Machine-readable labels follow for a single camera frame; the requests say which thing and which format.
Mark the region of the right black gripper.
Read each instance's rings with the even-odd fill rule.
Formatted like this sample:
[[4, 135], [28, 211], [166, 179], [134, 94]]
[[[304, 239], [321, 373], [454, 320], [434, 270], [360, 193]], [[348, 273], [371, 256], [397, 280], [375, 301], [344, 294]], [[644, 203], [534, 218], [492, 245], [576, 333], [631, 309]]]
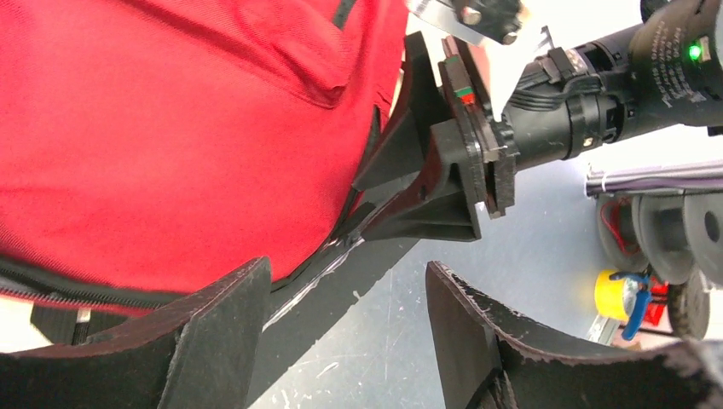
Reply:
[[622, 69], [594, 44], [535, 57], [492, 115], [483, 64], [447, 37], [438, 86], [421, 32], [404, 39], [402, 87], [379, 144], [354, 186], [362, 191], [414, 175], [377, 205], [357, 231], [366, 241], [396, 238], [472, 242], [481, 238], [476, 205], [491, 217], [515, 203], [520, 170], [575, 158], [615, 141]]

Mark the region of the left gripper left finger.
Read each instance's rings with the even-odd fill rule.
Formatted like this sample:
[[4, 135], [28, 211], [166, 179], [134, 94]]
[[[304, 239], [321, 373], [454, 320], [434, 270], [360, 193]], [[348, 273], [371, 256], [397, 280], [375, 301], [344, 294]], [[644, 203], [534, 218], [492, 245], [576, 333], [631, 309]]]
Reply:
[[1, 357], [4, 408], [243, 408], [271, 272], [249, 261], [86, 343]]

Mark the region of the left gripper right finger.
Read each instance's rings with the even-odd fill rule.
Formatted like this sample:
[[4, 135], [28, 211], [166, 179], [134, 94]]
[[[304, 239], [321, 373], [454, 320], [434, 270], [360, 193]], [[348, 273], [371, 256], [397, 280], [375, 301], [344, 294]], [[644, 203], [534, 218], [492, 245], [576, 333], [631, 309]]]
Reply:
[[719, 408], [722, 344], [641, 352], [543, 325], [430, 262], [425, 291], [447, 408]]

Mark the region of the red student backpack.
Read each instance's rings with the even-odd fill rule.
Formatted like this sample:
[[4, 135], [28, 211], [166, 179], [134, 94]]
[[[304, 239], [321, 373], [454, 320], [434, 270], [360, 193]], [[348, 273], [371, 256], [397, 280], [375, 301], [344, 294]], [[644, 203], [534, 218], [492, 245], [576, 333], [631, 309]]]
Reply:
[[361, 195], [401, 1], [4, 1], [1, 263], [42, 305], [140, 315], [266, 256], [306, 267]]

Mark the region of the yellow tape roll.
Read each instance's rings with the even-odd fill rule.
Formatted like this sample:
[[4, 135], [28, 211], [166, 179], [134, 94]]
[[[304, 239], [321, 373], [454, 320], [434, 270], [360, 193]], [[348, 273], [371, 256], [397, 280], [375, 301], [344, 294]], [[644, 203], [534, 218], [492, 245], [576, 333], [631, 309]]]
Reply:
[[639, 283], [630, 278], [614, 278], [613, 270], [603, 270], [594, 286], [594, 301], [599, 315], [627, 322], [634, 309]]

